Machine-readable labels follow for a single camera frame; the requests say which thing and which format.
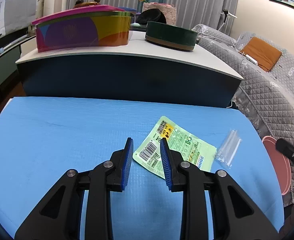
pink lid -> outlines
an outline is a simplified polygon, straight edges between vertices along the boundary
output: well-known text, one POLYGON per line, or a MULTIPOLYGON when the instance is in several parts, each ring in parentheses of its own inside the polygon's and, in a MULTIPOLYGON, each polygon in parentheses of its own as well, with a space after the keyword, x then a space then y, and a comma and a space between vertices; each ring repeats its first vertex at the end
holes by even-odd
POLYGON ((271 136, 265 136, 263 138, 263 144, 275 169, 282 195, 285 195, 290 189, 292 179, 289 160, 286 156, 276 150, 275 138, 271 136))
POLYGON ((61 17, 69 16, 69 15, 74 15, 74 14, 79 14, 79 13, 110 12, 110 11, 125 11, 125 10, 121 9, 121 8, 113 7, 110 5, 105 5, 105 4, 85 6, 85 7, 79 7, 79 8, 69 9, 66 11, 50 14, 50 15, 47 15, 45 17, 42 17, 42 18, 39 18, 39 19, 33 21, 31 24, 36 25, 36 24, 43 23, 46 21, 51 21, 51 20, 54 20, 57 18, 61 18, 61 17))

gray quilted sofa cover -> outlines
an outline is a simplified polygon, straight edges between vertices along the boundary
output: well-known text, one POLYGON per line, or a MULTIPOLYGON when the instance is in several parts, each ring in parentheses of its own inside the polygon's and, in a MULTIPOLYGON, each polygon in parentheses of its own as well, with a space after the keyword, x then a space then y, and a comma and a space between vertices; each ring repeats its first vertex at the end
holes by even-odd
MULTIPOLYGON (((276 139, 285 138, 294 145, 294 56, 286 49, 254 33, 243 33, 236 43, 232 41, 233 45, 228 42, 231 39, 230 37, 226 38, 225 34, 223 34, 225 36, 217 35, 220 35, 220 39, 223 39, 223 41, 218 42, 217 39, 213 40, 210 36, 200 35, 198 37, 199 45, 223 60, 244 77, 240 89, 258 112, 271 136, 276 139), (282 52, 282 56, 269 73, 246 60, 235 49, 235 47, 238 50, 243 49, 254 36, 282 52)), ((250 111, 246 107, 240 108, 240 110, 247 116, 246 111, 250 111)), ((284 206, 294 203, 294 166, 292 164, 291 170, 292 199, 284 203, 284 206)))

wooden floor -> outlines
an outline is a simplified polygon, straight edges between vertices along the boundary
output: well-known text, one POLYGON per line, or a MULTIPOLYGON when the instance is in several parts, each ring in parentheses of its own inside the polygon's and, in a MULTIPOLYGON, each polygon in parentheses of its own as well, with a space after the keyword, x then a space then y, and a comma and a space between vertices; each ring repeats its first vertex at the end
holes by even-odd
POLYGON ((10 98, 13 97, 25 97, 25 91, 24 88, 21 84, 21 82, 19 82, 6 96, 6 98, 0 103, 0 113, 3 110, 3 108, 5 107, 6 103, 8 102, 8 100, 10 98))

white desk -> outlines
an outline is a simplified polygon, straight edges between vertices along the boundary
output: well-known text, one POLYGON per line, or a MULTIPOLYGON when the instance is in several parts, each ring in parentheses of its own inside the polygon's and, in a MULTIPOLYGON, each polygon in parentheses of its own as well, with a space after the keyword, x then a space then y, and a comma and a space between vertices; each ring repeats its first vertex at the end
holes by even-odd
POLYGON ((50 57, 90 54, 113 54, 164 59, 207 68, 243 80, 243 77, 235 70, 201 46, 195 45, 193 52, 169 49, 147 42, 145 40, 145 33, 136 31, 133 31, 130 41, 126 46, 58 49, 40 53, 35 49, 17 60, 16 64, 50 57))
POLYGON ((243 80, 198 45, 169 49, 136 31, 126 46, 35 49, 16 64, 27 96, 227 107, 243 80))

white power strip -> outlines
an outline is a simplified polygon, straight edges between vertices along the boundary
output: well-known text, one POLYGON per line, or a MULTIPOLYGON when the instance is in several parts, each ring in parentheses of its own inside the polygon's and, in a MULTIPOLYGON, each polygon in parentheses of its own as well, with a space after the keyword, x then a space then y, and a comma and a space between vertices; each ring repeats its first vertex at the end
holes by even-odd
POLYGON ((253 64, 255 64, 256 66, 258 66, 258 62, 257 62, 257 60, 254 60, 251 56, 249 56, 249 55, 246 55, 246 58, 250 61, 250 62, 252 62, 253 64))

